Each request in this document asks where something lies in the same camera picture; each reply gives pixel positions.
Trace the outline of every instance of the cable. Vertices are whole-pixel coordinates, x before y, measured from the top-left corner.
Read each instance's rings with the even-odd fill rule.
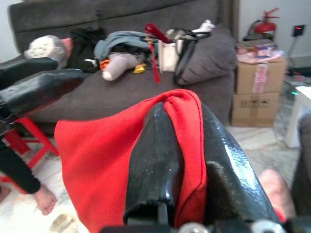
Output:
[[[297,41],[297,37],[294,38],[294,40],[293,40],[293,42],[292,42],[292,45],[291,45],[290,49],[288,50],[288,54],[287,54],[288,59],[291,61],[292,65],[293,65],[292,68],[294,68],[294,67],[296,66],[296,63],[295,63],[295,62],[293,61],[293,59],[291,58],[291,53],[292,53],[292,51],[293,51],[294,46],[296,45],[296,41]]]

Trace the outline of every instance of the yellow object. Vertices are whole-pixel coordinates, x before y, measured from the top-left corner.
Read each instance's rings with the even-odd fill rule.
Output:
[[[146,70],[145,67],[146,67],[146,64],[139,64],[139,65],[135,66],[134,74],[143,73]]]

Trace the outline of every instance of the black bag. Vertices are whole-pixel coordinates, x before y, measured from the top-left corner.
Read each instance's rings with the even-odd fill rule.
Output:
[[[70,36],[73,40],[72,54],[68,60],[67,68],[80,69],[83,72],[95,73],[99,70],[99,64],[94,66],[90,61],[94,60],[94,49],[98,41],[106,38],[103,28],[77,28],[70,31]]]
[[[184,38],[183,38],[183,40],[184,40],[183,47],[182,47],[181,52],[179,54],[179,59],[178,59],[178,62],[177,62],[176,68],[175,68],[175,73],[173,75],[173,81],[176,84],[178,84],[178,80],[181,78],[190,58],[192,57],[196,43],[200,39],[208,38],[211,35],[210,32],[194,33],[194,32],[189,31],[189,30],[184,30],[184,29],[179,29],[179,30],[183,30],[186,35],[191,36],[192,38],[191,39],[186,38],[186,36],[184,36]]]

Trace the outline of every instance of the sofa backrest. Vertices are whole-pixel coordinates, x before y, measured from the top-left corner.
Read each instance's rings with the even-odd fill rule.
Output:
[[[51,34],[66,38],[73,28],[101,26],[107,33],[142,32],[147,23],[153,23],[165,32],[176,27],[196,29],[205,19],[215,24],[229,22],[231,6],[227,3],[230,1],[45,0],[11,5],[9,13],[16,45],[24,52],[29,43],[40,36]]]

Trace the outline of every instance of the black pants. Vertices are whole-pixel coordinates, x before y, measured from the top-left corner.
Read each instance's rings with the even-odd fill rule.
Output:
[[[0,137],[0,171],[10,177],[24,191],[33,194],[40,188],[40,181],[15,152],[2,142]]]

